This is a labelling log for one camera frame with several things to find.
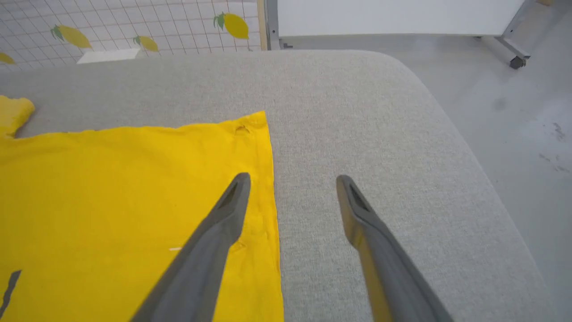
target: caster wheel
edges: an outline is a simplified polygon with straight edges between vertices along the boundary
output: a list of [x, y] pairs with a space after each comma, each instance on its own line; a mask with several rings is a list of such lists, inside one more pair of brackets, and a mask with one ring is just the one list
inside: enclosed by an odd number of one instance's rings
[[512, 69], [519, 69], [520, 67], [526, 66], [526, 60], [516, 56], [510, 61], [509, 66]]

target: metal frame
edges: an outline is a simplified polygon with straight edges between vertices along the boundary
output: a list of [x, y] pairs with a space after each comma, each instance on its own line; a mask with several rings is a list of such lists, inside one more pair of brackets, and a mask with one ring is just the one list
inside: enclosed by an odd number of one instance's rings
[[[535, 0], [525, 0], [521, 7], [518, 9], [517, 13], [514, 15], [513, 19], [510, 21], [509, 25], [505, 29], [505, 32], [501, 36], [494, 37], [498, 42], [505, 46], [508, 50], [515, 54], [510, 66], [514, 69], [518, 69], [526, 65], [526, 60], [530, 58], [530, 54], [520, 48], [515, 44], [509, 37], [512, 35], [513, 31], [521, 24], [525, 18], [526, 13], [530, 10]], [[268, 50], [280, 50], [283, 48], [291, 48], [288, 44], [282, 44], [278, 33], [278, 0], [264, 0], [264, 13], [266, 21], [266, 36], [268, 40]]]
[[264, 0], [264, 19], [266, 20], [266, 38], [268, 50], [280, 50], [278, 38], [278, 0]]
[[536, 2], [535, 0], [525, 0], [522, 3], [520, 9], [518, 9], [516, 15], [514, 15], [513, 20], [511, 20], [511, 22], [505, 29], [505, 32], [503, 32], [501, 36], [495, 37], [495, 39], [499, 41], [503, 46], [505, 46], [518, 58], [524, 61], [529, 59], [530, 55], [523, 49], [521, 49], [517, 44], [512, 42], [512, 40], [509, 39], [509, 36], [511, 36], [513, 31], [521, 24], [521, 22], [525, 18], [526, 13], [530, 10], [530, 8], [535, 2]]

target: white board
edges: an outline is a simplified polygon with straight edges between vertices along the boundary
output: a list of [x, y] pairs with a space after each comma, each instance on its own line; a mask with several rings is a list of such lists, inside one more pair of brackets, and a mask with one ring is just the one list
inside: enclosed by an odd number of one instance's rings
[[524, 0], [278, 0], [279, 37], [499, 36]]

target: white panel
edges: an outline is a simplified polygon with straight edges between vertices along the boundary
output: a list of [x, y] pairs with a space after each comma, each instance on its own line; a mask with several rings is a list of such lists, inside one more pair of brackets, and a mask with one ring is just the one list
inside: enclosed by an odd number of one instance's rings
[[121, 28], [121, 32], [123, 32], [123, 35], [125, 35], [125, 37], [129, 40], [137, 36], [137, 33], [135, 32], [133, 25], [120, 25], [119, 28]]
[[199, 35], [194, 35], [194, 42], [195, 44], [197, 44], [197, 48], [207, 48], [209, 47], [209, 42], [206, 39], [206, 35], [203, 34], [199, 34]]
[[70, 13], [70, 17], [73, 20], [73, 22], [76, 24], [76, 27], [78, 28], [85, 28], [85, 27], [89, 27], [89, 23], [88, 20], [85, 18], [84, 14], [82, 14], [81, 12], [78, 13]]
[[80, 12], [80, 8], [74, 0], [60, 0], [60, 2], [68, 13]]
[[256, 5], [256, 3], [243, 3], [243, 8], [245, 17], [258, 16], [258, 6]]
[[84, 17], [87, 19], [90, 26], [102, 26], [104, 24], [101, 21], [100, 16], [95, 11], [85, 12]]
[[6, 41], [12, 46], [14, 49], [25, 49], [26, 46], [22, 44], [22, 42], [16, 36], [6, 37]]
[[119, 26], [112, 25], [112, 26], [107, 26], [106, 28], [107, 28], [108, 33], [112, 39], [123, 39], [123, 38], [125, 38], [125, 36], [123, 35], [123, 32], [121, 32], [121, 29], [119, 28]]
[[159, 49], [169, 48], [169, 42], [167, 42], [167, 37], [155, 37], [153, 38], [153, 40], [155, 40], [155, 43], [157, 44], [157, 47]]
[[[12, 30], [12, 32], [14, 32], [14, 34], [20, 34], [21, 33], [20, 30], [17, 30], [17, 28], [14, 28], [14, 29], [12, 28], [12, 24], [15, 22], [16, 21], [6, 21], [6, 26], [8, 26], [8, 28], [10, 28], [10, 30]], [[36, 28], [34, 26], [34, 24], [29, 19], [18, 20], [17, 22], [18, 22], [18, 24], [20, 24], [20, 26], [22, 26], [23, 31], [26, 33], [38, 32], [38, 28]]]
[[234, 47], [235, 46], [235, 38], [229, 34], [220, 34], [220, 40], [223, 43], [224, 47]]
[[10, 28], [8, 28], [8, 26], [6, 26], [5, 23], [0, 21], [0, 36], [6, 37], [6, 36], [12, 36], [13, 34], [14, 33], [10, 30]]
[[124, 9], [114, 9], [111, 12], [117, 23], [131, 23]]
[[12, 15], [12, 13], [10, 13], [7, 10], [0, 10], [0, 21], [7, 21], [7, 20], [12, 20], [14, 19], [14, 16]]
[[277, 0], [280, 37], [501, 35], [524, 0]]
[[105, 3], [105, 1], [103, 1], [103, 0], [94, 0], [91, 3], [93, 5], [93, 8], [96, 10], [109, 9], [109, 7], [107, 6], [107, 3]]
[[[5, 23], [6, 27], [11, 31], [11, 34], [8, 33], [7, 31], [4, 31], [6, 33], [6, 35], [3, 36], [12, 36], [12, 34], [23, 34], [26, 33], [23, 29], [22, 26], [20, 26], [20, 24], [16, 21], [16, 20], [10, 20], [10, 21], [6, 21]], [[33, 31], [34, 30], [34, 25], [32, 24], [31, 21], [29, 21], [29, 23], [27, 24], [27, 26], [29, 26], [29, 28], [31, 30], [29, 31]]]
[[248, 32], [258, 32], [258, 18], [246, 18], [245, 21], [248, 25]]
[[56, 53], [52, 47], [42, 47], [40, 49], [46, 55], [46, 57], [49, 59], [55, 59], [55, 58], [59, 57], [58, 53]]
[[28, 18], [39, 17], [39, 12], [38, 12], [38, 10], [36, 10], [34, 7], [27, 7], [27, 8], [24, 10], [24, 14], [25, 14]]
[[147, 28], [147, 24], [145, 23], [134, 23], [133, 27], [135, 28], [135, 32], [138, 36], [151, 36], [149, 29]]
[[129, 20], [131, 20], [131, 23], [136, 23], [136, 22], [143, 22], [143, 15], [141, 15], [141, 11], [139, 10], [139, 8], [135, 7], [135, 8], [126, 8], [125, 12], [127, 12], [127, 16], [129, 17]]
[[237, 47], [248, 47], [248, 40], [235, 38]]
[[[34, 40], [34, 42], [36, 43], [36, 45], [38, 46], [44, 46], [42, 45], [42, 40], [39, 36], [36, 36], [37, 34], [31, 34], [30, 38], [32, 38]], [[45, 32], [45, 33], [41, 33], [42, 38], [44, 39], [44, 41], [46, 41], [49, 45], [60, 45], [61, 42], [59, 41], [59, 38], [54, 38], [54, 36], [49, 33], [49, 32]]]
[[198, 6], [196, 3], [186, 3], [183, 5], [185, 9], [186, 17], [188, 19], [200, 19], [201, 14], [198, 12]]
[[121, 0], [121, 4], [123, 5], [123, 7], [127, 8], [127, 7], [136, 7], [137, 3], [135, 2], [135, 0]]
[[163, 28], [161, 27], [161, 24], [159, 22], [147, 23], [147, 27], [149, 28], [151, 36], [153, 37], [165, 35], [165, 32], [163, 32]]
[[50, 26], [46, 24], [46, 22], [43, 20], [42, 17], [30, 18], [30, 21], [40, 32], [47, 32], [51, 29]]
[[3, 38], [0, 38], [0, 51], [13, 50], [14, 48]]
[[73, 28], [76, 27], [76, 24], [73, 22], [73, 20], [72, 20], [72, 18], [70, 17], [70, 15], [68, 15], [68, 14], [57, 14], [57, 15], [55, 15], [55, 16], [58, 18], [58, 20], [59, 20], [59, 22], [60, 22], [61, 25], [68, 26], [68, 27], [73, 27]]
[[91, 11], [93, 9], [92, 2], [90, 0], [76, 0], [77, 6], [79, 7], [80, 11], [86, 12]]
[[61, 58], [51, 59], [50, 61], [54, 66], [64, 66], [66, 64]]
[[39, 61], [40, 64], [42, 64], [43, 67], [53, 67], [54, 64], [50, 61], [50, 60], [41, 60]]
[[167, 36], [178, 34], [177, 28], [175, 27], [175, 23], [173, 21], [164, 21], [161, 23], [161, 27], [163, 28], [163, 32]]
[[213, 19], [204, 19], [202, 21], [202, 25], [205, 27], [205, 32], [208, 34], [218, 34], [219, 33], [219, 26], [213, 24]]
[[19, 66], [20, 68], [22, 68], [22, 70], [32, 69], [32, 67], [30, 66], [30, 64], [28, 64], [27, 62], [20, 62], [20, 63], [18, 64], [18, 66]]
[[30, 64], [30, 66], [32, 68], [42, 68], [42, 64], [39, 63], [39, 61], [30, 61], [28, 62], [28, 64]]
[[196, 48], [193, 36], [180, 36], [183, 48]]
[[215, 17], [215, 10], [212, 3], [199, 3], [198, 12], [201, 13], [202, 19], [212, 19]]
[[32, 53], [37, 60], [47, 59], [46, 55], [44, 55], [40, 48], [32, 48], [29, 52]]
[[35, 60], [34, 55], [32, 55], [32, 54], [30, 53], [30, 51], [27, 50], [27, 49], [20, 49], [20, 50], [17, 50], [17, 52], [18, 52], [18, 54], [19, 54], [24, 60], [27, 60], [27, 61]]
[[167, 5], [155, 6], [154, 9], [160, 21], [171, 20], [171, 11]]
[[123, 7], [121, 1], [119, 0], [105, 0], [107, 2], [109, 9], [119, 9]]
[[60, 25], [58, 17], [54, 15], [47, 15], [42, 18], [50, 28], [53, 28], [55, 25]]
[[27, 34], [23, 34], [18, 36], [18, 39], [20, 40], [20, 42], [26, 46], [26, 48], [33, 48], [36, 47], [35, 42], [32, 40], [32, 38], [30, 38], [30, 36], [28, 36]]
[[202, 24], [201, 20], [189, 20], [190, 29], [193, 34], [204, 34], [205, 27]]
[[169, 47], [171, 49], [182, 49], [182, 42], [179, 36], [167, 36], [167, 41], [169, 42]]
[[108, 52], [89, 52], [85, 53], [77, 63], [85, 64], [89, 62], [134, 59], [138, 52], [139, 49], [113, 50]]
[[15, 50], [9, 50], [6, 52], [6, 54], [10, 57], [12, 57], [12, 59], [14, 60], [14, 62], [24, 62], [24, 58], [22, 56], [20, 56], [20, 54], [18, 54], [18, 52], [16, 52]]
[[185, 9], [182, 5], [169, 5], [169, 10], [174, 20], [186, 19]]
[[117, 49], [119, 49], [119, 50], [131, 48], [131, 46], [129, 45], [129, 43], [125, 39], [115, 40], [115, 45], [117, 46]]
[[67, 51], [67, 49], [63, 45], [56, 45], [54, 46], [54, 50], [60, 57], [71, 57], [71, 54]]
[[209, 41], [210, 48], [223, 46], [223, 44], [220, 41], [220, 36], [218, 34], [208, 34], [206, 35], [206, 38]]
[[191, 34], [189, 22], [187, 20], [175, 21], [175, 27], [179, 34]]
[[157, 18], [157, 13], [155, 13], [155, 9], [153, 7], [151, 7], [151, 6], [139, 7], [139, 10], [141, 10], [141, 14], [143, 15], [143, 19], [146, 22], [159, 21], [159, 18]]
[[115, 45], [115, 42], [113, 40], [104, 40], [101, 41], [101, 44], [104, 46], [105, 50], [117, 50], [117, 46]]

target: gray floor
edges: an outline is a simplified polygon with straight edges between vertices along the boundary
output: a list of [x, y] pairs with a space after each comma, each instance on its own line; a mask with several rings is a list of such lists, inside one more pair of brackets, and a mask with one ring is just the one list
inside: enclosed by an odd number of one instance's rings
[[572, 3], [535, 5], [513, 39], [532, 54], [512, 70], [494, 41], [470, 37], [327, 37], [295, 49], [392, 55], [457, 126], [527, 243], [562, 320], [572, 320]]

